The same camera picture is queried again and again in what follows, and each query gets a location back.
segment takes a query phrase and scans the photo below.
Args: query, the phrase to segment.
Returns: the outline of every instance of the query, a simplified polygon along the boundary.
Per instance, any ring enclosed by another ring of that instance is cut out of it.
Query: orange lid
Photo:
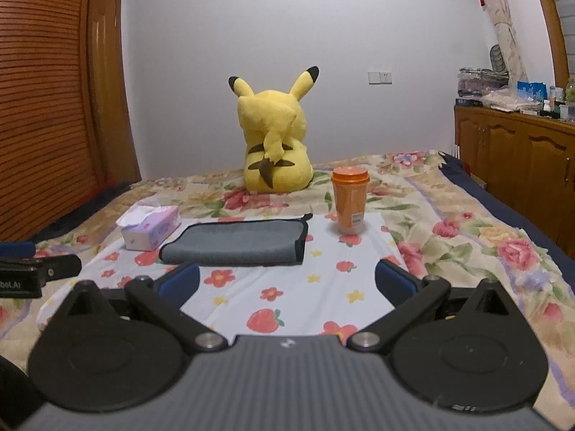
[[[331,175],[332,181],[344,184],[359,184],[369,182],[369,174],[363,167],[337,167]]]

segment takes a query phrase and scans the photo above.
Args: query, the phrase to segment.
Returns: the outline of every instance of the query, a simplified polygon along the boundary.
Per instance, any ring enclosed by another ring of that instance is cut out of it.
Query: navy bed edge
[[[565,279],[571,286],[571,289],[575,291],[575,261],[567,256],[552,239],[543,234],[539,228],[533,225],[524,216],[491,196],[491,194],[473,181],[463,170],[461,161],[458,158],[445,153],[442,153],[442,156],[446,162],[445,165],[441,167],[441,171],[445,177],[476,198],[495,218],[512,227],[522,228],[527,232],[533,243],[537,246],[547,248],[549,250],[549,256],[551,256],[557,264],[557,267],[561,270],[563,279]]]

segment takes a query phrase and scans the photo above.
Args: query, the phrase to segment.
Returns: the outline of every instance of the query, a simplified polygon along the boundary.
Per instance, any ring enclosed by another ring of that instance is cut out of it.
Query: tissue box
[[[151,213],[140,223],[122,228],[126,249],[153,251],[178,228],[180,222],[177,205],[169,205],[161,212]]]

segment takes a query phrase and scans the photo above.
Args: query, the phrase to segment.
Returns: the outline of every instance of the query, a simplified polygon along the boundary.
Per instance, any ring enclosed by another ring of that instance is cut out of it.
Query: wooden door
[[[88,0],[0,0],[0,240],[23,240],[100,186]]]
[[[565,254],[575,259],[575,177],[571,180],[571,196],[567,204],[565,220],[558,239],[559,246]]]
[[[517,210],[555,241],[568,211],[572,141],[573,136],[560,131],[526,125],[516,164]]]
[[[516,180],[520,165],[521,122],[494,115],[485,130],[482,156],[487,171],[487,191],[510,207],[515,207],[518,192]]]
[[[477,113],[464,111],[458,114],[458,122],[461,160],[469,164],[473,174],[486,180],[484,165],[481,161],[481,148],[485,138],[485,119]]]
[[[90,0],[88,61],[92,110],[106,181],[139,181],[124,88],[121,0]]]
[[[575,136],[570,150],[570,171],[564,182],[566,188],[566,210],[557,243],[565,253],[575,259]]]

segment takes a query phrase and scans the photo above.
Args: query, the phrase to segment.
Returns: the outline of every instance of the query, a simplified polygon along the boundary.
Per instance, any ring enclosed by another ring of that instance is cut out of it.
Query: curtain
[[[509,5],[507,0],[485,0],[485,6],[495,26],[497,41],[509,71],[510,86],[516,87],[517,81],[527,81],[527,73],[517,47]]]

